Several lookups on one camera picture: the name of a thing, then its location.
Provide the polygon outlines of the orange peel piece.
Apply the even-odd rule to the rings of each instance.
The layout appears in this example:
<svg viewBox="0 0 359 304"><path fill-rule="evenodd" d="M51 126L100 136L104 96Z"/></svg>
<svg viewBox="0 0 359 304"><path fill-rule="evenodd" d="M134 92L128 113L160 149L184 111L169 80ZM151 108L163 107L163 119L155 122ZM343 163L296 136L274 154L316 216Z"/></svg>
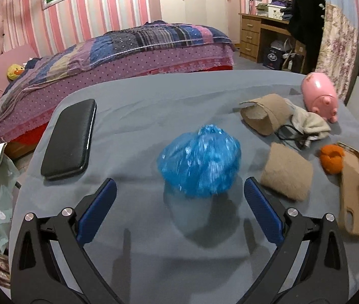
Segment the orange peel piece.
<svg viewBox="0 0 359 304"><path fill-rule="evenodd" d="M335 144L325 145L320 149L319 159L323 170L330 175L340 174L344 164L344 149Z"/></svg>

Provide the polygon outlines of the beige cloth pouch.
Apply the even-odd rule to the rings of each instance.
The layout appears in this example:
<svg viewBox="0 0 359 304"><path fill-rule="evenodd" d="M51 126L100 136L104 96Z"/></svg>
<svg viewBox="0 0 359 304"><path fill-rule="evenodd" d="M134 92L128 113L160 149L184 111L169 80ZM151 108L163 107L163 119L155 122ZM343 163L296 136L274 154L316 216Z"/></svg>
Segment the beige cloth pouch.
<svg viewBox="0 0 359 304"><path fill-rule="evenodd" d="M282 125L275 134L277 138L285 142L293 142L299 150L311 146L313 141L327 138L331 132L328 122L314 112L296 106L285 98L292 115L286 124Z"/></svg>

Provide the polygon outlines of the blue plastic bag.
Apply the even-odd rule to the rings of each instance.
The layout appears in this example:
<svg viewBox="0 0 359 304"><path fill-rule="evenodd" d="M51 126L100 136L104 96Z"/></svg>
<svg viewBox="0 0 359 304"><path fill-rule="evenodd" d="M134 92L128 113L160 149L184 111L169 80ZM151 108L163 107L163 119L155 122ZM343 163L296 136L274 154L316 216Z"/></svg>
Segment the blue plastic bag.
<svg viewBox="0 0 359 304"><path fill-rule="evenodd" d="M241 147L214 124L175 138L157 158L157 168L171 188L189 198L227 192L240 168Z"/></svg>

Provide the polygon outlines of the tan phone case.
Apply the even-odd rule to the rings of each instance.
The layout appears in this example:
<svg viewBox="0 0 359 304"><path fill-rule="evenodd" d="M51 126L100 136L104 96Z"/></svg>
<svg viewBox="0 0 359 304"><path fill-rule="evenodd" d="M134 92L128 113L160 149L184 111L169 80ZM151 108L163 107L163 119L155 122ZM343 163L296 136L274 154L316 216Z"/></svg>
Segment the tan phone case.
<svg viewBox="0 0 359 304"><path fill-rule="evenodd" d="M344 151L338 225L348 234L359 236L359 152L342 142L337 145Z"/></svg>

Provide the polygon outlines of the black phone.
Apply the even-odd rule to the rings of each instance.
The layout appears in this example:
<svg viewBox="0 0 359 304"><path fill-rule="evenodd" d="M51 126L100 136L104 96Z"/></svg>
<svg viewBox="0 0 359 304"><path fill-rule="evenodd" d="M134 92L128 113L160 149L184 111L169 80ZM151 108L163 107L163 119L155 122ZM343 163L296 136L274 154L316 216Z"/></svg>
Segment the black phone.
<svg viewBox="0 0 359 304"><path fill-rule="evenodd" d="M97 104L84 100L65 108L57 119L41 165L45 180L59 180L85 171Z"/></svg>

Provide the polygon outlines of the pink pig mug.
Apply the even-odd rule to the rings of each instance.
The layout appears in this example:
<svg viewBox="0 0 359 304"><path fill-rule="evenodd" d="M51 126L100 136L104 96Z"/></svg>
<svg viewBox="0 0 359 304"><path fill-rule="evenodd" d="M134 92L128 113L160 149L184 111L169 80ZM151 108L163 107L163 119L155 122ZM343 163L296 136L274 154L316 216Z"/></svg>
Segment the pink pig mug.
<svg viewBox="0 0 359 304"><path fill-rule="evenodd" d="M338 121L338 97L331 79L321 72L311 72L301 83L301 90L305 107L327 122Z"/></svg>

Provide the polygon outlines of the yellow duck plush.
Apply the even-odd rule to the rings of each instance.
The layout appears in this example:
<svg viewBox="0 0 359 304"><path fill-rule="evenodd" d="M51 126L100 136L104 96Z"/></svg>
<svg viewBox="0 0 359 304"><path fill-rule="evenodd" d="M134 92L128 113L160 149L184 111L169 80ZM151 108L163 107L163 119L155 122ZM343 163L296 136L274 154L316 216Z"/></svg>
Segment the yellow duck plush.
<svg viewBox="0 0 359 304"><path fill-rule="evenodd" d="M16 80L23 72L25 71L25 68L18 64L12 64L7 69L6 75L9 81Z"/></svg>

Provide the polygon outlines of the floral curtain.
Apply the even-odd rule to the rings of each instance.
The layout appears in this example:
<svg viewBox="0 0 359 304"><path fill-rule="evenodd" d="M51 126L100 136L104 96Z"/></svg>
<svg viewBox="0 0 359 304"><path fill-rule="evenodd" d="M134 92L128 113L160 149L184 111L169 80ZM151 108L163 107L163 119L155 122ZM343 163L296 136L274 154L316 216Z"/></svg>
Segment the floral curtain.
<svg viewBox="0 0 359 304"><path fill-rule="evenodd" d="M326 4L322 41L315 70L332 81L337 96L344 101L348 94L357 58L358 29L342 9Z"/></svg>

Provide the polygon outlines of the black box under desk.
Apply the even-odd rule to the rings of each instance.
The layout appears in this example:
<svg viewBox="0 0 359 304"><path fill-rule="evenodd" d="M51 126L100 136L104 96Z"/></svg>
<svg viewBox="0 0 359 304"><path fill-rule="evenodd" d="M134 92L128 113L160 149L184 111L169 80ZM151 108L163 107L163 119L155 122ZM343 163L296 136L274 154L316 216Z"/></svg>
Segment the black box under desk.
<svg viewBox="0 0 359 304"><path fill-rule="evenodd" d="M269 69L280 71L284 64L283 55L285 53L286 51L277 49L275 47L266 48L263 55L263 66Z"/></svg>

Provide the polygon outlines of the wooden desk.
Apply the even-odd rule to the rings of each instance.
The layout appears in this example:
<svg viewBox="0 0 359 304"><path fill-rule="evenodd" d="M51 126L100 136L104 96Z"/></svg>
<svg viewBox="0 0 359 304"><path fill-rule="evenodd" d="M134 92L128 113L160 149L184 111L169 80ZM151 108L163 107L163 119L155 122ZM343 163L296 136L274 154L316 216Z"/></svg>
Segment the wooden desk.
<svg viewBox="0 0 359 304"><path fill-rule="evenodd" d="M295 40L287 28L287 21L241 13L240 56L262 64L266 48L275 47L286 51L281 70L305 73L307 70L305 46Z"/></svg>

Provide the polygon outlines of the black hanging coat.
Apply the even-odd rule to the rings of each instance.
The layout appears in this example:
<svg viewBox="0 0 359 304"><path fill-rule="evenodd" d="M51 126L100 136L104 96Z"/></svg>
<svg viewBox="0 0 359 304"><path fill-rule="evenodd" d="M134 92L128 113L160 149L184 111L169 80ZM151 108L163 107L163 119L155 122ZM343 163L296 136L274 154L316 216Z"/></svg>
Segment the black hanging coat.
<svg viewBox="0 0 359 304"><path fill-rule="evenodd" d="M306 48L309 72L315 70L324 32L325 0L293 0L288 30Z"/></svg>

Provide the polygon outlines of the bed with patchwork quilt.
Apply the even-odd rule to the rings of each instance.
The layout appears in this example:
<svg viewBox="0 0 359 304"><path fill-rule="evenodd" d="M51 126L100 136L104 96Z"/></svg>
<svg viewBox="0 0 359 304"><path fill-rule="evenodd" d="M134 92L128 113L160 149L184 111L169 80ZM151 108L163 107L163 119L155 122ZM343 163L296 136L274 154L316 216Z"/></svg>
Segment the bed with patchwork quilt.
<svg viewBox="0 0 359 304"><path fill-rule="evenodd" d="M61 100L85 87L159 73L228 70L234 50L216 28L155 21L30 58L0 97L0 141L34 143Z"/></svg>

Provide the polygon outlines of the white wardrobe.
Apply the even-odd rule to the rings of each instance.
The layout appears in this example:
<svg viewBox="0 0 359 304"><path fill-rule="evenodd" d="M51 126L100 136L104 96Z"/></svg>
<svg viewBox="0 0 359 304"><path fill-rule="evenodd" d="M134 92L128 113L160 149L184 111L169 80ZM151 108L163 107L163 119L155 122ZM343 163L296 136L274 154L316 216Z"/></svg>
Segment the white wardrobe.
<svg viewBox="0 0 359 304"><path fill-rule="evenodd" d="M159 0L167 23L207 25L240 41L240 0Z"/></svg>

